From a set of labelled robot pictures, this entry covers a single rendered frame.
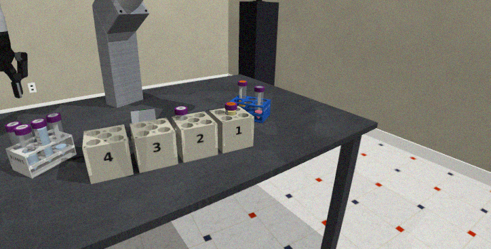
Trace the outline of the conical tube with yellow liquid and purple cap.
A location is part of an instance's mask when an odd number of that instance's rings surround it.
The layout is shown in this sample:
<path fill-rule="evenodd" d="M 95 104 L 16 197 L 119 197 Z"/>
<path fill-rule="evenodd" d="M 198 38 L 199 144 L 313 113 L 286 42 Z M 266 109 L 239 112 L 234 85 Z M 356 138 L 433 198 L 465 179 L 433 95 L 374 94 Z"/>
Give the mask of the conical tube with yellow liquid and purple cap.
<path fill-rule="evenodd" d="M 236 115 L 237 103 L 236 102 L 226 102 L 225 103 L 226 115 Z"/>

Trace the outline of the white tube rack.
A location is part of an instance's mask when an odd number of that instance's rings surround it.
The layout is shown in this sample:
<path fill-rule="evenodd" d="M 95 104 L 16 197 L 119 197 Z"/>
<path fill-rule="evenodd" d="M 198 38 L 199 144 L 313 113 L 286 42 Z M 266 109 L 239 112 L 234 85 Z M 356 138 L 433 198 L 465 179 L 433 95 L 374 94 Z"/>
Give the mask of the white tube rack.
<path fill-rule="evenodd" d="M 57 150 L 54 144 L 63 140 L 66 140 L 67 147 L 61 150 Z M 13 146 L 6 148 L 5 150 L 7 152 L 7 156 L 11 163 L 12 169 L 27 177 L 34 178 L 77 154 L 75 150 L 72 134 L 67 134 L 64 132 L 64 137 L 56 140 L 54 140 L 52 136 L 50 136 L 50 141 L 51 143 L 45 146 L 39 146 L 38 143 L 35 142 L 36 149 L 35 151 L 30 153 L 23 153 L 22 149 L 15 150 Z M 38 153 L 50 146 L 52 146 L 54 152 L 50 156 L 43 157 L 41 156 L 41 153 Z M 64 152 L 66 152 L 65 155 L 61 155 Z M 35 153 L 38 153 L 39 161 L 32 165 L 29 165 L 27 161 L 27 157 Z M 48 162 L 51 159 L 53 160 L 51 162 Z M 37 166 L 38 168 L 36 170 L 33 170 L 33 168 L 36 168 Z"/>

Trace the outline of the cream tube adapter block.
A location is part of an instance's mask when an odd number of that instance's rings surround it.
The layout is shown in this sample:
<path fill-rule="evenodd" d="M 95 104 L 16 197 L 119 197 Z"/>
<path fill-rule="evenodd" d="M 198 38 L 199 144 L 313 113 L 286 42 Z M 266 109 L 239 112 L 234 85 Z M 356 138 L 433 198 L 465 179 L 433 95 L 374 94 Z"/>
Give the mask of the cream tube adapter block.
<path fill-rule="evenodd" d="M 128 143 L 124 125 L 83 132 L 82 149 L 91 184 L 134 174 Z"/>
<path fill-rule="evenodd" d="M 178 164 L 176 132 L 167 118 L 130 123 L 139 172 Z"/>
<path fill-rule="evenodd" d="M 182 121 L 174 116 L 172 127 L 183 163 L 218 155 L 218 124 L 205 111 L 187 114 Z"/>
<path fill-rule="evenodd" d="M 218 124 L 218 148 L 222 153 L 253 147 L 254 116 L 237 106 L 236 115 L 226 115 L 226 109 L 209 111 Z"/>

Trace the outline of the blue tube rack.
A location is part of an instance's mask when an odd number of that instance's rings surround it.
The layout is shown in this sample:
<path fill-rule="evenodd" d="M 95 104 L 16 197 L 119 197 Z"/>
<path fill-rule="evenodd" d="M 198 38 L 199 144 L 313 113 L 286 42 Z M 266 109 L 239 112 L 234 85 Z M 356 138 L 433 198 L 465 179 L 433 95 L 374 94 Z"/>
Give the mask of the blue tube rack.
<path fill-rule="evenodd" d="M 238 95 L 229 102 L 236 102 L 237 106 L 239 106 L 239 104 L 246 105 L 245 107 L 241 107 L 241 108 L 254 116 L 254 122 L 263 123 L 267 119 L 267 117 L 270 115 L 271 100 L 263 98 L 263 100 L 266 101 L 266 102 L 263 102 L 263 105 L 255 105 L 255 100 L 249 100 L 251 98 L 255 99 L 255 97 L 251 97 L 251 96 L 246 96 L 246 98 L 241 99 L 241 98 L 239 98 L 239 95 Z M 241 100 L 241 102 L 239 102 L 239 100 Z M 252 102 L 252 103 L 246 104 L 245 102 Z M 262 108 L 262 114 L 255 113 L 254 109 L 249 108 L 249 107 L 260 107 L 260 108 Z M 260 118 L 257 119 L 256 116 L 258 116 Z"/>

